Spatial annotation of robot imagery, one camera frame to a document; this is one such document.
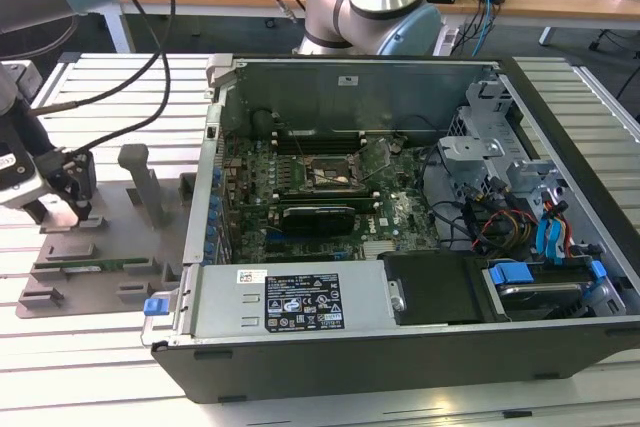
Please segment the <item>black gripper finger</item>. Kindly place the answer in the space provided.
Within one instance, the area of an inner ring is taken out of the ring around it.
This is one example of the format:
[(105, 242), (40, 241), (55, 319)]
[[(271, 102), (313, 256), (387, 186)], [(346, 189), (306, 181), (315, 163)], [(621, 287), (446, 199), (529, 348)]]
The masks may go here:
[(90, 151), (66, 154), (64, 173), (67, 175), (65, 192), (67, 203), (80, 221), (88, 219), (92, 210), (91, 200), (96, 190), (94, 156)]
[(39, 199), (24, 204), (21, 209), (29, 215), (36, 225), (41, 225), (46, 219), (46, 207)]

